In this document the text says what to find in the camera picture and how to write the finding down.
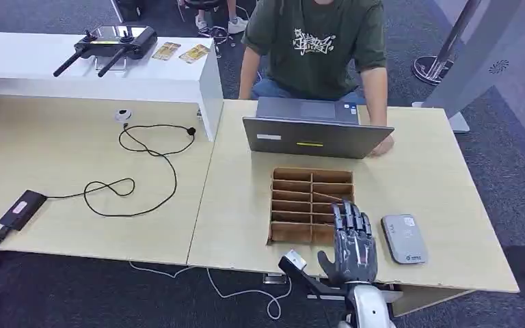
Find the gray laptop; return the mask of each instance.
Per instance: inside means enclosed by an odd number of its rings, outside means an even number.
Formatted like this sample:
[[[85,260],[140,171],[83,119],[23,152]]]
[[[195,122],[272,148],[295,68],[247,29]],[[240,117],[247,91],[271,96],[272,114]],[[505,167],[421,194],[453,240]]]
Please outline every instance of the gray laptop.
[[[349,102],[261,98],[256,117],[243,123],[256,152],[362,159],[394,129],[359,125],[356,108]]]

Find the white sticker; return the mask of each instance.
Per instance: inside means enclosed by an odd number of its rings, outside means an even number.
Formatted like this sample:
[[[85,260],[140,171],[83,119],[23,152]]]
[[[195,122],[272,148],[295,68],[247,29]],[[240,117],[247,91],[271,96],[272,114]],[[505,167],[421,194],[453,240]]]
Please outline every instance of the white sticker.
[[[13,213],[19,214],[27,206],[27,202],[19,202],[15,208],[13,208]]]
[[[266,139],[266,140],[281,140],[280,135],[256,135],[257,139]]]
[[[416,222],[414,221],[413,217],[404,217],[403,221],[410,227],[414,227],[416,225]]]

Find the robot finger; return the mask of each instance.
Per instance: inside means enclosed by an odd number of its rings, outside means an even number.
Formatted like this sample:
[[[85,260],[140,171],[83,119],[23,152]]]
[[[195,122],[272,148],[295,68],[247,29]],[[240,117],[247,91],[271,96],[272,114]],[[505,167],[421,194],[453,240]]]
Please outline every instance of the robot finger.
[[[365,226],[365,233],[367,234],[367,236],[371,236],[371,222],[369,221],[369,217],[363,212],[361,213],[361,217]]]
[[[341,210],[337,203],[331,203],[331,208],[333,208],[333,214],[335,215],[335,230],[343,230],[343,217],[341,216]]]
[[[355,223],[355,229],[359,231],[365,231],[365,223],[363,222],[363,218],[361,216],[361,210],[357,207],[357,205],[353,204],[353,219],[356,221]]]
[[[353,207],[355,204],[351,203],[349,200],[343,200],[343,206],[345,207],[345,218],[347,219],[345,224],[347,229],[355,229],[355,219],[353,218]]]

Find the cardboard organizer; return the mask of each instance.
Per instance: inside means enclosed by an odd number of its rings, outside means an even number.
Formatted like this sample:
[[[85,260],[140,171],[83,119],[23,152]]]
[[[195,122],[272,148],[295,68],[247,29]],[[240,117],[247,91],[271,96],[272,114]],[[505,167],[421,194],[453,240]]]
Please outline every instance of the cardboard organizer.
[[[332,245],[331,203],[353,201],[353,173],[279,167],[272,178],[268,243]]]

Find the shoe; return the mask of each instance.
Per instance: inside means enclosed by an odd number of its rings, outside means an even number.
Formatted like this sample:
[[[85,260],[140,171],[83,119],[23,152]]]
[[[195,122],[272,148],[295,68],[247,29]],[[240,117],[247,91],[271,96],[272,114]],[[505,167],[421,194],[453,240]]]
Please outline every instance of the shoe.
[[[199,19],[199,16],[196,16],[196,19],[194,19],[194,22],[196,23],[196,27],[198,28],[198,31],[201,31],[208,27],[208,24],[206,24],[206,21]]]
[[[241,33],[246,29],[248,20],[244,20],[237,16],[236,24],[233,22],[228,22],[228,34],[237,34]]]

